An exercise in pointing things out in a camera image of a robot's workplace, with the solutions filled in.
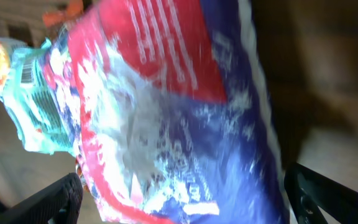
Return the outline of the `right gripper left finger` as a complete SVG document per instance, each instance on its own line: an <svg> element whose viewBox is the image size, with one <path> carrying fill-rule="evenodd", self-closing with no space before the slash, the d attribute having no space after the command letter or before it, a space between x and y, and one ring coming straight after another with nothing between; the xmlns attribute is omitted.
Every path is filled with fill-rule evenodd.
<svg viewBox="0 0 358 224"><path fill-rule="evenodd" d="M76 224L82 199L81 180L72 172L13 207L0 201L0 224Z"/></svg>

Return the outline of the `red purple snack packet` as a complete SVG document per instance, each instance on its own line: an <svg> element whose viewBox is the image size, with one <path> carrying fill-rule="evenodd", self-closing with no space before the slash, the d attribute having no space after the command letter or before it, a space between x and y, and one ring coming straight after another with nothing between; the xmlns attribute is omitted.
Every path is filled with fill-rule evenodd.
<svg viewBox="0 0 358 224"><path fill-rule="evenodd" d="M249 1L101 1L40 67L103 221L290 221Z"/></svg>

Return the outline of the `orange brown candy bar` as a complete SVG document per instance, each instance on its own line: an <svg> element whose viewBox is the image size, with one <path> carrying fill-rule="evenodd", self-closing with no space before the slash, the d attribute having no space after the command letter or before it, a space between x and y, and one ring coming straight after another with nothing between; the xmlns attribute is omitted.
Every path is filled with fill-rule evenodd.
<svg viewBox="0 0 358 224"><path fill-rule="evenodd" d="M80 17L83 11L84 4L82 0L70 0L69 4L64 9L45 12L42 16L42 20L46 27L52 27L62 22Z"/></svg>

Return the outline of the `teal white snack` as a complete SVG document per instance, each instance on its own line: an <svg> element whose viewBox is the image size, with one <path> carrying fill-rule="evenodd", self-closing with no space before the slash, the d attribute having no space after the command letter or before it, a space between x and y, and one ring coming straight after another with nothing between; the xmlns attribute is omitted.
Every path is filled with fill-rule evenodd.
<svg viewBox="0 0 358 224"><path fill-rule="evenodd" d="M42 154L67 152L75 156L73 143L39 65L51 41L46 40L38 49L11 38L0 38L0 42L11 63L0 100L17 128L24 149Z"/></svg>

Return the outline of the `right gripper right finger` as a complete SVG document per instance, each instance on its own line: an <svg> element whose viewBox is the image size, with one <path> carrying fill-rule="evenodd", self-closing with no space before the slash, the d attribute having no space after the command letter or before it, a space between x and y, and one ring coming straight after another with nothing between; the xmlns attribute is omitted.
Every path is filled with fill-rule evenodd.
<svg viewBox="0 0 358 224"><path fill-rule="evenodd" d="M299 163L285 173L284 186L298 223L324 223L323 210L339 223L358 223L358 192Z"/></svg>

